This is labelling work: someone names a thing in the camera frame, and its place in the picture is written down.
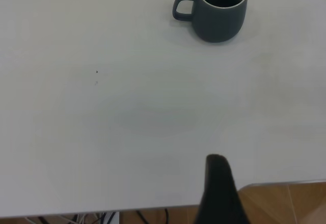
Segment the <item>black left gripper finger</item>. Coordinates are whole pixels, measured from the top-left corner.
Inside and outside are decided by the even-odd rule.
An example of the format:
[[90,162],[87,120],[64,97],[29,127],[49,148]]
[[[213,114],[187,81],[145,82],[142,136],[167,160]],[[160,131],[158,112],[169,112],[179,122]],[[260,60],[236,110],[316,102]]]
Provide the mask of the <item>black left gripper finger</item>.
[[194,223],[249,223],[228,160],[206,157],[203,196]]

